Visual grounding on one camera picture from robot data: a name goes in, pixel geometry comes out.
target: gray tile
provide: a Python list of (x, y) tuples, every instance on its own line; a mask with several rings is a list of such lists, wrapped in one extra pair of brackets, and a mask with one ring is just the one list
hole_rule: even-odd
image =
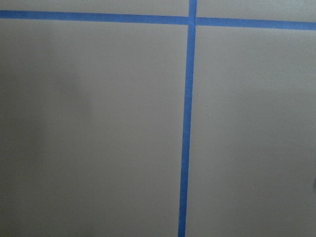
[(1, 233), (176, 236), (187, 27), (0, 29)]
[(187, 237), (313, 237), (316, 32), (198, 27)]
[(69, 11), (140, 15), (188, 15), (189, 0), (10, 0), (1, 10)]
[(198, 0), (200, 17), (316, 21), (314, 0)]

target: blue line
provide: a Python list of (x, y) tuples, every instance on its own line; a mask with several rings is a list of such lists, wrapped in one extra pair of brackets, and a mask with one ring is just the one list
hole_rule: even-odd
[(316, 30), (316, 22), (270, 21), (208, 17), (197, 17), (196, 22), (199, 26), (229, 26), (310, 31)]
[(150, 24), (171, 24), (171, 25), (187, 25), (188, 24), (188, 17), (186, 16), (156, 16), (156, 15), (130, 15), (130, 14), (105, 14), (105, 13), (50, 12), (50, 11), (0, 10), (0, 18), (150, 23)]
[(186, 81), (185, 81), (184, 111), (183, 111), (183, 134), (182, 134), (182, 159), (181, 159), (178, 237), (185, 237), (185, 235), (186, 235), (188, 177), (189, 177), (189, 154), (190, 154), (190, 132), (191, 132), (191, 110), (192, 110), (194, 53), (195, 53), (195, 42), (196, 42), (196, 12), (197, 12), (197, 0), (190, 0), (190, 2), (189, 2), (188, 40), (187, 40)]

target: gray surface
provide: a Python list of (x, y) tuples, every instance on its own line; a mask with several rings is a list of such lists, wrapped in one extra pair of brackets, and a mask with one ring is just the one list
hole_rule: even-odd
[(316, 32), (198, 27), (187, 237), (314, 237)]
[(316, 21), (314, 0), (198, 0), (197, 16)]
[(187, 28), (0, 30), (0, 235), (176, 236)]
[(0, 0), (1, 10), (188, 15), (189, 0)]

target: blue tape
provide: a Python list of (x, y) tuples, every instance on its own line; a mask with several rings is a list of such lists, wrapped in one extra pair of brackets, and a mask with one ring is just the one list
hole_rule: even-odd
[(185, 237), (185, 234), (186, 234), (189, 154), (190, 154), (190, 132), (191, 132), (191, 110), (192, 110), (194, 54), (195, 54), (195, 42), (196, 42), (196, 22), (195, 22), (196, 12), (197, 12), (197, 0), (190, 0), (190, 2), (189, 2), (189, 22), (188, 22), (188, 41), (187, 41), (186, 81), (185, 81), (184, 112), (183, 112), (183, 134), (182, 134), (182, 159), (181, 159), (178, 237)]
[(269, 28), (269, 29), (310, 30), (310, 31), (316, 30), (316, 22), (270, 21), (270, 20), (197, 17), (196, 23), (199, 26), (228, 26), (228, 27), (250, 27), (250, 28)]
[(156, 16), (130, 15), (106, 13), (77, 13), (77, 12), (50, 12), (50, 11), (0, 11), (0, 18), (10, 19), (37, 19), (37, 20), (67, 20), (67, 21), (101, 21), (125, 23), (149, 23), (187, 25), (186, 16)]

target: horizontal blue line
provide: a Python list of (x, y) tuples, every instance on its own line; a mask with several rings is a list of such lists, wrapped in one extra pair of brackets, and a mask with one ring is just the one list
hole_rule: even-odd
[(0, 18), (187, 25), (186, 16), (0, 10)]
[(229, 26), (229, 27), (291, 29), (291, 30), (310, 30), (310, 31), (316, 30), (316, 22), (270, 21), (270, 20), (197, 17), (196, 24), (199, 26)]

